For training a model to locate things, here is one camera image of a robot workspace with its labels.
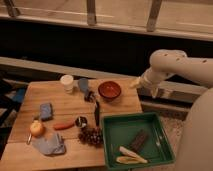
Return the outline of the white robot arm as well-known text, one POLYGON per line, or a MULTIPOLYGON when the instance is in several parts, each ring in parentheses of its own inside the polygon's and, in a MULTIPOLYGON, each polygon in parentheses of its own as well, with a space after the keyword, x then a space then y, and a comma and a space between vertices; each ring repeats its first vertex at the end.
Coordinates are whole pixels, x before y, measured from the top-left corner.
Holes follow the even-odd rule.
POLYGON ((207 87, 188 113, 174 171, 213 171, 213 59, 188 57, 182 50, 156 50, 150 67, 130 86, 145 87, 155 98, 159 84, 173 75, 207 87))

